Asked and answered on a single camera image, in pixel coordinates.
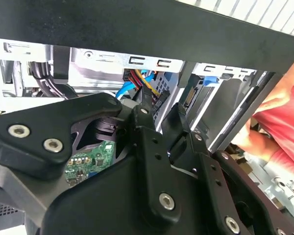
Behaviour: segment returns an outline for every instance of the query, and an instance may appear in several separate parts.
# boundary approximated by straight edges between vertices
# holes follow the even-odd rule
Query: microchip
[[[103,165],[103,159],[98,159],[97,160],[97,166]]]
[[[73,187],[77,184],[76,178],[68,179],[68,184],[70,187]]]

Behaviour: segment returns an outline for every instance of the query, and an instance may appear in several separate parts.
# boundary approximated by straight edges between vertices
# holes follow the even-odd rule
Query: blue cable
[[[155,74],[152,73],[151,75],[149,75],[148,77],[146,77],[146,81],[150,82],[153,78],[154,78]],[[119,98],[120,95],[124,94],[125,92],[134,89],[135,85],[132,82],[124,82],[123,86],[121,87],[121,89],[119,89],[119,91],[116,93],[116,98]]]

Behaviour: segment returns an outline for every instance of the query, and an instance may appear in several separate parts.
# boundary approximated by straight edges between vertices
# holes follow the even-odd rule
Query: silver screw head
[[[93,56],[93,53],[91,51],[87,51],[84,53],[84,55],[86,56],[86,58],[91,58]]]
[[[173,198],[167,193],[163,192],[159,195],[160,204],[167,210],[172,211],[175,206]]]
[[[227,154],[225,154],[225,153],[221,153],[221,155],[223,156],[223,158],[229,160],[229,156],[227,156]]]
[[[232,231],[234,234],[239,234],[240,233],[240,227],[238,223],[231,217],[227,216],[225,218],[225,223],[227,227]]]
[[[47,139],[44,141],[45,150],[58,153],[63,149],[63,143],[58,139]]]
[[[148,111],[145,110],[145,109],[141,109],[141,111],[142,111],[144,114],[147,114],[147,113],[148,113]]]
[[[199,134],[195,134],[196,139],[198,139],[199,141],[202,140],[201,136]]]
[[[27,126],[24,125],[12,125],[8,128],[8,132],[11,136],[17,138],[25,138],[29,136],[30,130]]]
[[[277,232],[279,235],[286,235],[286,233],[281,229],[278,229]]]

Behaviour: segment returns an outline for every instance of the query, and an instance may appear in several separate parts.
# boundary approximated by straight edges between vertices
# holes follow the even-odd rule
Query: screw hole
[[[156,154],[155,154],[155,158],[158,159],[158,160],[161,160],[161,155],[158,154],[158,153],[156,153]]]
[[[50,143],[49,143],[49,146],[50,146],[51,148],[57,148],[59,145],[58,145],[56,142],[50,142]]]
[[[232,221],[230,222],[230,225],[231,225],[231,227],[232,227],[233,229],[236,229],[236,224],[233,223]]]
[[[18,134],[18,135],[24,134],[24,129],[22,129],[22,128],[17,128],[17,129],[14,130],[14,133],[15,133],[15,134]]]
[[[222,186],[221,182],[219,180],[215,180],[217,185],[219,185],[220,187]]]

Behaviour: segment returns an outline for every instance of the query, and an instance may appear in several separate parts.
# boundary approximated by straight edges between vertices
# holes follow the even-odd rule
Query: black cable
[[[42,79],[36,79],[36,81],[37,81],[38,86],[41,89],[41,91],[47,97],[56,97],[56,95],[50,91],[50,88],[46,85],[46,83],[44,82],[44,80],[42,80]]]
[[[36,79],[39,88],[47,97],[63,97],[71,99],[78,97],[74,88],[67,84],[55,84],[50,74],[50,65],[45,63],[30,62],[33,77]]]

